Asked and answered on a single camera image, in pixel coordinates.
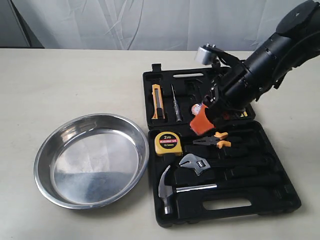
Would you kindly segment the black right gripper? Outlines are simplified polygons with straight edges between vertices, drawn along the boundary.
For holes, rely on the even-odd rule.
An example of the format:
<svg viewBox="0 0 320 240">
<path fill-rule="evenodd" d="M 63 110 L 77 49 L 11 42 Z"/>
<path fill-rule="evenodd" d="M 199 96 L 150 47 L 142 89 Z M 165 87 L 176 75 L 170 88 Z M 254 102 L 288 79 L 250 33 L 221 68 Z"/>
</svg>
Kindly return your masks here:
<svg viewBox="0 0 320 240">
<path fill-rule="evenodd" d="M 201 136 L 221 125 L 230 115 L 240 113 L 260 98 L 260 63 L 243 61 L 245 69 L 229 68 L 220 81 L 215 81 L 204 97 L 198 114 L 189 126 Z"/>
</svg>

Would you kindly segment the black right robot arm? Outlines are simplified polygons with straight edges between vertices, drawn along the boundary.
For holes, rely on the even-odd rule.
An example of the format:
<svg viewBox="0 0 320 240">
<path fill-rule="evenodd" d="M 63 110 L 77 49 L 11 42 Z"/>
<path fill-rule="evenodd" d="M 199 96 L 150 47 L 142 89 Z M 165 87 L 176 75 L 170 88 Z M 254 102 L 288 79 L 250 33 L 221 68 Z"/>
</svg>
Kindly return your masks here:
<svg viewBox="0 0 320 240">
<path fill-rule="evenodd" d="M 227 66 L 227 72 L 213 80 L 190 128 L 198 136 L 218 128 L 271 88 L 278 89 L 289 71 L 319 54 L 320 4 L 314 0 L 292 9 L 275 32 L 245 60 L 210 44 L 199 47 L 198 61 L 209 65 L 219 60 Z"/>
</svg>

